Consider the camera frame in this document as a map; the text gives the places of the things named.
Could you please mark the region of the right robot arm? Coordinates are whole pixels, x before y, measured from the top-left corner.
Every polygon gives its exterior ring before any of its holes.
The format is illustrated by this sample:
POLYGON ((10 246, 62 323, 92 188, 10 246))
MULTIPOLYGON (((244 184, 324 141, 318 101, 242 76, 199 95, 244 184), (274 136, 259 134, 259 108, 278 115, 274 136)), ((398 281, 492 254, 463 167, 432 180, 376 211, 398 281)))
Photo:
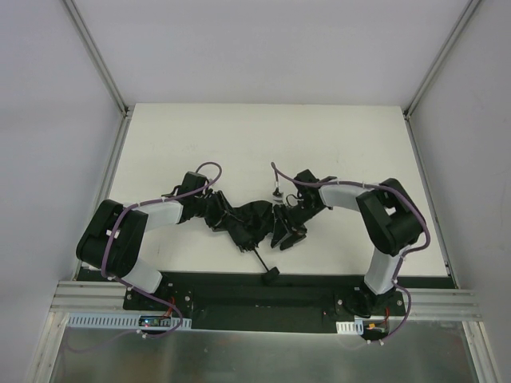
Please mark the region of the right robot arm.
POLYGON ((426 220, 402 185, 394 178, 380 184, 341 180, 328 176, 317 179, 309 170, 291 178, 275 164, 275 179, 292 182, 298 202, 288 207, 276 204, 271 247, 284 251, 305 239, 305 223, 325 209, 335 207, 358 212, 374 246, 363 285, 374 296, 384 295, 397 287, 397 276, 404 258, 430 245, 426 220))

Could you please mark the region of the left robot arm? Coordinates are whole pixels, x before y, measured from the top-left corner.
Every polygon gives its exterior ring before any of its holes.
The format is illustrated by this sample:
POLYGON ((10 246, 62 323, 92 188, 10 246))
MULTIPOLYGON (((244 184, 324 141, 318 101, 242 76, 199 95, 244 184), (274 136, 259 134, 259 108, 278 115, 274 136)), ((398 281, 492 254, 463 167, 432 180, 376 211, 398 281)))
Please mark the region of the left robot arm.
POLYGON ((158 199, 129 206, 103 200, 77 244, 77 258, 105 278, 119 279, 148 294, 162 294, 167 285, 164 276, 139 256, 144 235, 201 215, 201 204, 214 183, 198 172, 187 172, 173 192, 158 199))

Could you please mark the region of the black folding umbrella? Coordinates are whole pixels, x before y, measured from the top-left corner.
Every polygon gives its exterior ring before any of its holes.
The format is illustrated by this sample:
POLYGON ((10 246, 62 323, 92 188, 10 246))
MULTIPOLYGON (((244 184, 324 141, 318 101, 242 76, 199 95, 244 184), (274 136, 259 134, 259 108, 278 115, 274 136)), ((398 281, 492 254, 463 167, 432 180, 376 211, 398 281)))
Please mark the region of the black folding umbrella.
POLYGON ((222 191, 215 191, 207 198, 204 221, 213 231, 226 231, 232 242, 242 253, 253 252, 265 273, 261 279, 271 285, 279 277, 277 267, 269 268, 259 255, 259 243, 273 232, 273 204, 266 200, 256 200, 240 207, 233 207, 222 191))

